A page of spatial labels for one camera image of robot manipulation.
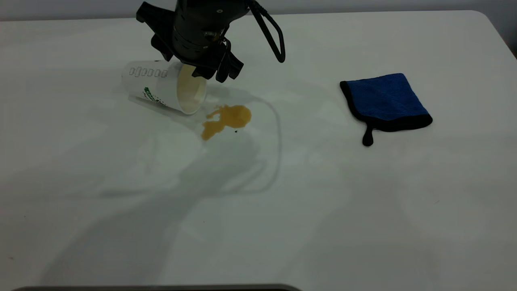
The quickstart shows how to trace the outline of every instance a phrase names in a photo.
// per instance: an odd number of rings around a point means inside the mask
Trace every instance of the black object edge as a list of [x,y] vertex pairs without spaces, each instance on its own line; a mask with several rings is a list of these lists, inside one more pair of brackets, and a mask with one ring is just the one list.
[[284,284],[264,285],[177,285],[177,286],[42,286],[13,291],[300,291]]
[[352,99],[352,92],[350,91],[348,83],[346,81],[342,81],[339,83],[339,86],[345,95],[352,115],[358,120],[364,121],[366,123],[367,129],[362,138],[362,144],[366,147],[369,147],[373,144],[372,131],[374,129],[378,129],[383,132],[398,132],[400,130],[423,128],[433,122],[433,118],[429,114],[405,116],[393,120],[382,120],[379,118],[362,115],[355,107],[354,101]]

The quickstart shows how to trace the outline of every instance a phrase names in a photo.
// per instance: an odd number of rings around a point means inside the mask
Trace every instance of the black cable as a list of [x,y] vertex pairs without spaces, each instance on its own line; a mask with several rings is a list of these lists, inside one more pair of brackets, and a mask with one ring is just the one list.
[[[251,13],[253,13],[253,16],[255,16],[255,19],[262,29],[262,32],[264,33],[264,36],[267,39],[267,42],[269,43],[269,46],[271,49],[273,49],[273,53],[275,53],[275,56],[277,57],[277,60],[280,63],[283,63],[285,61],[285,46],[284,46],[284,35],[282,34],[282,30],[278,26],[278,24],[274,21],[274,19],[267,13],[266,9],[262,7],[256,0],[250,0],[249,1],[249,7],[251,10]],[[271,33],[269,32],[269,29],[266,26],[266,23],[264,22],[264,19],[262,18],[264,16],[277,30],[278,32],[278,38],[280,39],[280,51],[278,50],[277,44],[275,43],[275,40],[271,36]]]

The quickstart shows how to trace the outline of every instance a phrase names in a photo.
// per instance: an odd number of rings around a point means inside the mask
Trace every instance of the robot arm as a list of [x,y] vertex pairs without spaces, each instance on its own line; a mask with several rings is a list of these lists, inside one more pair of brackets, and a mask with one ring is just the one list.
[[[217,71],[216,80],[224,82],[229,76],[237,78],[244,64],[231,52],[232,45],[224,36],[230,23],[248,11],[253,13],[269,45],[280,63],[285,61],[282,30],[255,0],[178,0],[176,11],[155,7],[144,2],[136,19],[154,31],[151,45],[169,61],[176,56],[182,63],[195,66],[195,77],[210,79]],[[278,49],[264,16],[277,30]]]

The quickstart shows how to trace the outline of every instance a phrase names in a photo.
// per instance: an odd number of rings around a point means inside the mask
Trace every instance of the green logo on cup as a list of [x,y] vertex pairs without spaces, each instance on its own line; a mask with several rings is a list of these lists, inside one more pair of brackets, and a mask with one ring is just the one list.
[[145,95],[147,95],[147,97],[148,97],[149,99],[151,99],[151,101],[156,102],[156,100],[153,98],[153,95],[151,94],[151,91],[149,91],[149,88],[147,88],[147,87],[146,87],[146,88],[144,89],[144,91],[145,91]]

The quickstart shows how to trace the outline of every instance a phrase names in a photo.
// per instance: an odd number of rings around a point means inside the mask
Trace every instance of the liquid inside cup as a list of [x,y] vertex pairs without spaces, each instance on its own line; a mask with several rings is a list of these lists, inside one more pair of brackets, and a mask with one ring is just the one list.
[[186,114],[196,112],[206,97],[206,79],[193,77],[194,70],[194,66],[183,64],[178,76],[178,103]]

